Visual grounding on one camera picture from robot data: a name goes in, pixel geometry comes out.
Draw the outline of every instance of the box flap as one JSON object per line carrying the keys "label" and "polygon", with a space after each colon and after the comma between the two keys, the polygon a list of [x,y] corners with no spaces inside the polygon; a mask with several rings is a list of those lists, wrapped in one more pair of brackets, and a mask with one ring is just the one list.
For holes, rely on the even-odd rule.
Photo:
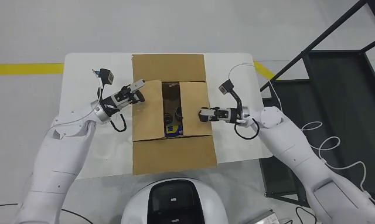
{"label": "box flap", "polygon": [[148,81],[140,91],[146,101],[133,104],[133,141],[163,138],[162,82]]}
{"label": "box flap", "polygon": [[133,55],[132,62],[134,80],[162,80],[162,82],[206,80],[203,55]]}
{"label": "box flap", "polygon": [[217,166],[213,137],[188,137],[133,143],[133,174]]}
{"label": "box flap", "polygon": [[198,117],[202,107],[209,106],[205,82],[180,82],[183,135],[212,135],[211,122]]}

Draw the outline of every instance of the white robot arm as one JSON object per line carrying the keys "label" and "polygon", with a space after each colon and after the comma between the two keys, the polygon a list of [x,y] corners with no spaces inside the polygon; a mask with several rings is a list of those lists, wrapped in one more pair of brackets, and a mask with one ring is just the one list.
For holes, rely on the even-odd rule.
{"label": "white robot arm", "polygon": [[251,126],[272,154],[302,182],[310,207],[324,224],[375,223],[375,206],[369,194],[331,171],[312,151],[301,129],[282,111],[265,107],[256,112],[242,107],[230,80],[219,89],[235,98],[237,108],[203,108],[199,113],[201,121],[224,120],[235,126]]}
{"label": "white robot arm", "polygon": [[144,101],[139,91],[144,80],[102,99],[104,85],[112,84],[113,75],[107,69],[96,75],[103,85],[98,90],[99,99],[80,111],[58,115],[45,135],[34,163],[30,190],[13,223],[59,223],[67,191],[83,167],[96,124],[105,124],[125,106]]}

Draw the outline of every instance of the gray floor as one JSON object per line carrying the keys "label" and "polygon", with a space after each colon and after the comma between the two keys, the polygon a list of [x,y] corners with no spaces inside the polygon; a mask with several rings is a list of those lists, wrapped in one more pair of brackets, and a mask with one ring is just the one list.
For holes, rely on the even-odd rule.
{"label": "gray floor", "polygon": [[[277,72],[356,1],[0,0],[0,63],[61,63],[71,52],[248,52]],[[375,38],[374,28],[364,8],[318,48],[361,48]],[[374,63],[375,51],[368,56]],[[303,63],[283,78],[307,78]],[[6,103],[0,112],[0,203],[20,201],[44,133],[58,113],[61,82],[60,74],[0,76]],[[64,207],[95,223],[119,223],[137,190],[178,175],[212,186],[230,223],[269,209],[282,223],[297,220],[294,205],[264,197],[257,160],[181,174],[84,179],[74,182]],[[14,207],[0,208],[0,223],[14,213]],[[66,213],[61,221],[83,223]]]}

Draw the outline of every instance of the table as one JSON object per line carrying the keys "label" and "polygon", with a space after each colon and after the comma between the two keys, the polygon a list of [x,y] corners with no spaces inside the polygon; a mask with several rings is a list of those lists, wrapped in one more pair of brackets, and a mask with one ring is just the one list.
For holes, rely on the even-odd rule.
{"label": "table", "polygon": [[[114,74],[112,86],[105,86],[103,98],[117,92],[122,86],[133,83],[132,55],[136,53],[71,53],[65,58],[60,113],[77,110],[97,98],[98,81],[92,69],[110,69]],[[222,95],[218,87],[228,79],[229,70],[240,63],[253,64],[247,53],[202,53],[206,66],[210,106],[236,107],[230,96]],[[231,73],[234,89],[243,105],[255,110],[263,107],[255,68],[238,66]],[[110,124],[98,125],[86,162],[77,179],[105,177],[132,173],[132,107],[121,110],[128,129],[123,133],[113,130]],[[119,116],[113,117],[122,125]],[[259,138],[251,141],[238,137],[232,124],[212,123],[214,146],[218,164],[270,157]],[[250,128],[239,128],[239,133],[251,136]]]}

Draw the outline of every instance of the open cardboard box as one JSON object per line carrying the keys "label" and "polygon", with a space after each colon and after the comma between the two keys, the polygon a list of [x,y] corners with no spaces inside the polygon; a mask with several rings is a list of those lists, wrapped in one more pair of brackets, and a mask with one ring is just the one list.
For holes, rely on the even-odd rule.
{"label": "open cardboard box", "polygon": [[[211,122],[198,117],[209,107],[203,55],[133,55],[132,63],[134,80],[146,81],[145,102],[132,111],[133,174],[215,167]],[[178,106],[182,121],[175,118]],[[165,113],[172,123],[164,123]],[[182,135],[167,138],[169,125],[181,125]]]}

